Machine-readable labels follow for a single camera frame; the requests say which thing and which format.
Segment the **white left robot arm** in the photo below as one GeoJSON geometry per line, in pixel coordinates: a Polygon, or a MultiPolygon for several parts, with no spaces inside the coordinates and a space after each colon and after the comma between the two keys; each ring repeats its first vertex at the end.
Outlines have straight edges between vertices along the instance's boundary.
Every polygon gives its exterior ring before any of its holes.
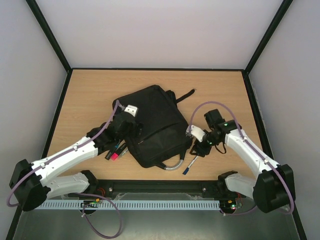
{"type": "Polygon", "coordinates": [[[60,174],[77,164],[112,152],[126,136],[136,130],[138,112],[126,108],[111,121],[93,128],[73,145],[43,159],[29,163],[19,161],[9,182],[11,196],[17,199],[17,206],[24,212],[36,209],[46,199],[69,193],[88,192],[95,182],[89,171],[73,176],[60,177],[60,174]]]}

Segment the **blue capped white pen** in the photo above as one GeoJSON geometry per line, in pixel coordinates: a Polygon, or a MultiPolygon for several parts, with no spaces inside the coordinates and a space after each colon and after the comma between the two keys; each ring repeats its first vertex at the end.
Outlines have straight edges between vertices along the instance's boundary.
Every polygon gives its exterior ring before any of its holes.
{"type": "Polygon", "coordinates": [[[190,170],[190,168],[193,166],[193,164],[196,162],[196,160],[198,159],[198,155],[196,155],[194,158],[193,158],[193,160],[190,162],[190,164],[186,167],[186,169],[183,171],[183,175],[186,175],[188,172],[189,172],[189,170],[190,170]]]}

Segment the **black student backpack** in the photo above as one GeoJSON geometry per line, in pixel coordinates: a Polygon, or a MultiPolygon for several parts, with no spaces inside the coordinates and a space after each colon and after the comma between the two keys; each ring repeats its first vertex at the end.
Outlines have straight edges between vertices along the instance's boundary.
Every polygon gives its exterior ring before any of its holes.
{"type": "Polygon", "coordinates": [[[193,141],[186,135],[189,124],[178,109],[178,103],[194,93],[192,89],[176,97],[172,90],[151,85],[118,98],[125,107],[138,107],[134,120],[143,123],[142,134],[125,143],[141,167],[159,167],[165,171],[181,167],[193,141]]]}

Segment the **grey white pen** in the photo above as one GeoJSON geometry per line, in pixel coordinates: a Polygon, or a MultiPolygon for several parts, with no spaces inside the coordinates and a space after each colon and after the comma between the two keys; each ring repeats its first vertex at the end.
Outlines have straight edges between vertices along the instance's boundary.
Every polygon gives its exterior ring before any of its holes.
{"type": "Polygon", "coordinates": [[[118,157],[121,158],[122,156],[124,156],[128,152],[128,150],[128,148],[125,149],[118,157]]]}

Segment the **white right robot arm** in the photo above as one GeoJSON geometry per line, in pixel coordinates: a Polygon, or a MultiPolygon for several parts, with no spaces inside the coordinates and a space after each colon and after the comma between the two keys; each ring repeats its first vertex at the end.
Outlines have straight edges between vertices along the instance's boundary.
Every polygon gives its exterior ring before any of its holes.
{"type": "Polygon", "coordinates": [[[219,176],[218,191],[224,196],[236,192],[248,197],[264,213],[288,206],[287,212],[291,214],[296,197],[292,168],[269,157],[254,144],[235,119],[226,121],[218,109],[207,112],[204,118],[209,131],[193,124],[186,129],[186,134],[195,138],[190,154],[203,158],[212,147],[222,144],[231,148],[254,175],[254,178],[249,178],[236,171],[226,172],[219,176]]]}

